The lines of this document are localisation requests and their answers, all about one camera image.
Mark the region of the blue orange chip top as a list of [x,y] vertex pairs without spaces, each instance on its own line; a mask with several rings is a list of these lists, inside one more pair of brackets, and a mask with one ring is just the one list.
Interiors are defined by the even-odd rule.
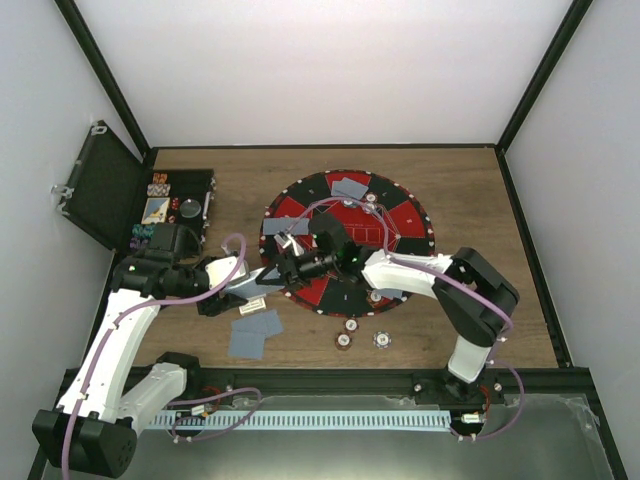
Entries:
[[363,211],[367,214],[373,214],[376,211],[376,204],[367,202],[363,206]]

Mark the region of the orange black chip bottom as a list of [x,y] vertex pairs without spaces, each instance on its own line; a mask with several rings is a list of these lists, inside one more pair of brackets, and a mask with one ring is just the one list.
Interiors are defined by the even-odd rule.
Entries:
[[371,305],[377,305],[382,301],[382,296],[376,291],[370,291],[368,295],[368,302]]

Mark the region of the dealt blue card top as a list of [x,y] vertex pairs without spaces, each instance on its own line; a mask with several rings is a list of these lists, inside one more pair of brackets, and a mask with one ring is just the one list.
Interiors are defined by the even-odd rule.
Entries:
[[331,195],[333,197],[349,197],[349,193],[345,192],[342,189],[342,185],[339,184],[338,182],[334,182],[332,184],[332,188],[331,188]]

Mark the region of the dealt blue card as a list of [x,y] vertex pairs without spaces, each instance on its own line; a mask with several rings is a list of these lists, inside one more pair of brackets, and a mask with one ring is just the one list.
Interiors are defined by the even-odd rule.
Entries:
[[339,184],[338,182],[334,182],[332,184],[332,188],[331,188],[331,195],[333,197],[349,197],[349,193],[345,192],[342,189],[342,185]]
[[294,224],[294,218],[278,217],[265,218],[262,224],[262,232],[265,236],[274,236],[289,231]]

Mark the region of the blue backed card deck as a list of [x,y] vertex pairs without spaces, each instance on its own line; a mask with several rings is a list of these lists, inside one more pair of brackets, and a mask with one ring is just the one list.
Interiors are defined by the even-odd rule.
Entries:
[[278,284],[257,284],[256,278],[259,274],[262,273],[264,267],[260,269],[255,269],[250,272],[250,274],[240,280],[234,280],[226,285],[223,289],[225,294],[233,294],[239,298],[250,300],[257,297],[266,296],[270,293],[281,290],[284,285],[282,283]]

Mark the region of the orange black chip stack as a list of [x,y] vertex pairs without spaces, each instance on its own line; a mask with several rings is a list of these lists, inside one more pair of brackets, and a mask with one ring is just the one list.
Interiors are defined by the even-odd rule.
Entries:
[[340,351],[346,351],[351,348],[353,343],[352,337],[348,333],[339,333],[336,335],[334,344]]

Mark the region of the dropped blue card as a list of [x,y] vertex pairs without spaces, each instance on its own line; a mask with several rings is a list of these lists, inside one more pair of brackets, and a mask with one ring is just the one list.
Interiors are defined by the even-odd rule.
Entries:
[[261,360],[264,355],[266,335],[263,333],[233,330],[228,355],[235,358]]
[[232,322],[232,330],[262,334],[266,338],[279,335],[284,327],[276,310],[259,312]]

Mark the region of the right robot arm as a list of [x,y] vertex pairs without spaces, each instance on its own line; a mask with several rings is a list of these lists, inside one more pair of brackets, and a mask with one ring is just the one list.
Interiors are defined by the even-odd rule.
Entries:
[[358,244],[330,213],[312,218],[309,232],[315,248],[301,252],[288,240],[256,283],[299,289],[334,274],[354,287],[434,298],[457,332],[441,390],[458,403],[478,394],[481,375],[496,343],[513,327],[511,315],[520,301],[503,275],[469,247],[453,255],[419,256]]

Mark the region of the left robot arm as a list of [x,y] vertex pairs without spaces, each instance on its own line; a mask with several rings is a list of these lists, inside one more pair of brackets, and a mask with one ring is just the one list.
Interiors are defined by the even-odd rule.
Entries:
[[237,254],[188,264],[188,231],[161,224],[149,244],[114,269],[99,330],[74,380],[52,410],[40,410],[32,431],[63,478],[84,472],[119,478],[131,463],[140,433],[175,400],[196,402],[204,392],[197,357],[167,352],[132,389],[125,383],[141,342],[164,307],[195,304],[217,315],[236,304],[221,291],[246,263],[246,239],[232,234]]

